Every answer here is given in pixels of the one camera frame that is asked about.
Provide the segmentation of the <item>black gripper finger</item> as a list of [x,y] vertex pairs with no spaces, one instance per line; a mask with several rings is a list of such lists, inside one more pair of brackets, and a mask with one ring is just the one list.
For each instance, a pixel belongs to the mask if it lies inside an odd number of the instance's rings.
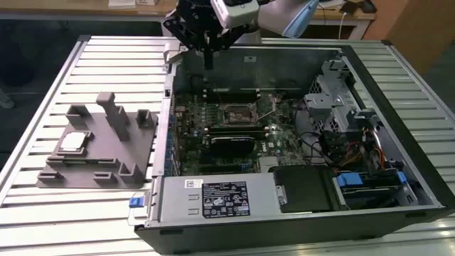
[[204,69],[209,69],[209,46],[205,40],[204,30],[194,28],[190,23],[180,21],[178,16],[164,19],[162,25],[173,37],[189,50],[201,52]]
[[213,54],[226,50],[242,34],[248,32],[250,25],[241,25],[228,29],[224,34],[221,31],[208,32],[208,69],[213,69]]

